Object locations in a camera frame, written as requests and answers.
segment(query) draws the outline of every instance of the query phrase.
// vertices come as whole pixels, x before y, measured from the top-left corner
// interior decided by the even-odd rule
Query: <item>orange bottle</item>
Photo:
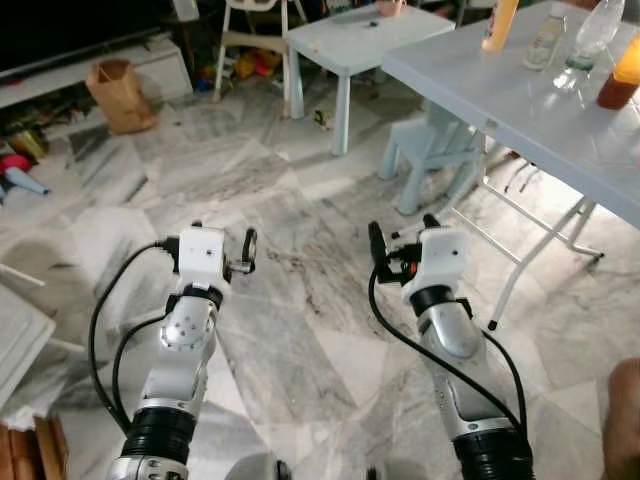
[[[640,85],[640,33],[629,44],[627,51],[609,75],[598,95],[598,105],[620,110]]]
[[[483,50],[490,52],[502,50],[509,35],[516,8],[518,8],[518,0],[496,0],[482,40]]]

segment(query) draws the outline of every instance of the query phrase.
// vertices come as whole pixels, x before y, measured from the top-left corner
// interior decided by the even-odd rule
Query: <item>brown bottle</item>
[[[598,95],[598,105],[620,110],[640,85],[640,33],[629,44]]]

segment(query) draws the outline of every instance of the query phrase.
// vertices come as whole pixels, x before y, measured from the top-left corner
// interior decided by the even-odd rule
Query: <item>white plastic table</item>
[[[522,260],[512,256],[518,267],[502,292],[493,320],[501,316],[518,276],[553,238],[597,256],[574,244],[596,203],[640,228],[640,92],[617,112],[595,104],[613,64],[637,29],[621,25],[589,82],[579,92],[563,95],[552,86],[553,74],[587,12],[568,7],[567,34],[553,65],[546,72],[532,72],[522,66],[522,56],[549,8],[545,2],[519,10],[502,52],[481,50],[486,22],[479,22],[389,52],[382,63],[393,77],[584,195],[554,226],[532,219],[547,235]],[[507,203],[519,209],[514,202]],[[562,236],[560,230],[580,212],[577,228],[569,238]]]
[[[380,17],[376,5],[350,10],[291,30],[287,35],[291,72],[291,117],[304,116],[298,54],[338,75],[332,152],[349,144],[350,77],[379,67],[385,52],[453,30],[454,23],[407,7],[397,17]]]

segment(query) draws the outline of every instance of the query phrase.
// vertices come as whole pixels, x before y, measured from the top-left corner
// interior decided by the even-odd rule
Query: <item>red toy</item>
[[[4,175],[4,178],[9,183],[41,195],[51,193],[51,190],[42,186],[27,174],[27,172],[31,170],[31,167],[32,165],[29,159],[17,153],[6,155],[0,159],[0,174]],[[0,202],[2,202],[3,199],[4,191],[0,188]]]

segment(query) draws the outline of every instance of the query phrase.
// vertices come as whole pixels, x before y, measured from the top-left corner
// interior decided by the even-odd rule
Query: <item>black cable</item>
[[[409,347],[413,348],[417,352],[427,357],[429,360],[431,360],[435,364],[444,368],[448,372],[454,374],[460,380],[462,380],[471,388],[476,390],[480,395],[485,397],[498,410],[500,410],[500,412],[511,422],[511,424],[513,425],[513,428],[522,436],[523,441],[528,444],[527,437],[524,435],[522,425],[520,425],[520,422],[518,421],[518,419],[515,417],[513,413],[511,413],[509,408],[507,408],[507,406],[504,403],[502,403],[498,398],[495,397],[495,395],[493,395],[486,388],[484,388],[478,382],[473,380],[471,377],[468,377],[467,375],[465,375],[463,372],[458,370],[453,365],[442,360],[441,358],[439,358],[438,356],[434,355],[429,350],[424,348],[422,345],[419,345],[418,343],[414,342],[410,338],[406,337],[398,329],[396,329],[393,325],[391,325],[386,318],[384,318],[384,315],[382,315],[382,312],[380,312],[380,309],[378,309],[378,305],[376,303],[375,285],[376,285],[377,278],[378,278],[378,267],[375,267],[371,272],[371,278],[369,279],[369,305],[371,305],[371,310],[373,311],[373,314],[375,315],[378,322],[380,322],[382,326],[385,329],[387,329],[389,333],[391,333],[391,335],[396,337],[402,343],[404,343],[405,345],[408,345]]]
[[[139,330],[163,320],[166,316],[167,315],[165,314],[160,317],[145,320],[144,322],[131,327],[127,330],[127,333],[123,335],[120,340],[120,344],[118,345],[118,349],[116,350],[116,355],[113,359],[113,370],[111,372],[111,394],[113,395],[113,403],[115,404],[116,410],[118,410],[118,414],[122,418],[126,419],[129,424],[131,424],[131,422],[129,421],[127,411],[124,409],[124,405],[122,404],[122,397],[120,396],[120,361],[122,360],[122,354],[124,353],[124,349],[126,348],[129,340],[131,340]]]
[[[489,335],[485,331],[483,331],[482,334],[487,340],[493,343],[493,345],[500,351],[504,359],[507,361],[507,365],[509,365],[509,370],[511,370],[513,381],[516,384],[516,393],[518,396],[518,411],[520,413],[520,425],[522,425],[522,433],[526,437],[527,436],[527,402],[524,398],[524,388],[522,387],[522,380],[520,380],[520,374],[518,373],[516,364],[513,363],[513,360],[511,359],[511,356],[507,352],[506,348],[504,348],[498,340],[493,338],[491,335]]]
[[[109,285],[107,285],[107,288],[105,288],[104,292],[102,293],[102,295],[98,299],[98,302],[96,303],[96,308],[93,310],[93,314],[91,315],[91,321],[89,323],[88,354],[89,354],[89,373],[91,374],[91,380],[93,381],[93,386],[96,389],[96,393],[98,394],[98,398],[100,398],[100,401],[102,402],[104,407],[107,409],[109,414],[113,417],[113,419],[116,421],[116,423],[120,426],[120,429],[125,434],[127,433],[127,430],[129,429],[129,421],[128,421],[127,418],[122,418],[120,416],[119,412],[116,410],[115,406],[113,405],[113,402],[111,401],[111,399],[107,395],[107,392],[105,391],[104,387],[102,386],[102,382],[100,382],[100,378],[98,377],[98,365],[97,365],[97,361],[96,361],[96,345],[95,345],[95,343],[96,343],[96,326],[98,324],[98,317],[100,316],[100,310],[102,310],[102,307],[104,306],[104,303],[106,302],[107,298],[109,297],[109,294],[111,293],[111,290],[113,290],[113,287],[115,287],[116,283],[118,283],[118,280],[120,280],[120,277],[125,272],[125,270],[129,267],[129,265],[131,265],[131,263],[141,253],[143,253],[146,250],[149,250],[151,248],[162,247],[162,245],[163,245],[162,242],[154,242],[154,243],[150,243],[148,245],[145,245],[144,247],[141,247],[138,250],[136,250],[135,252],[133,252],[133,254],[127,259],[127,261],[124,262],[120,266],[120,268],[116,272],[115,276],[113,277],[111,282],[109,282]]]

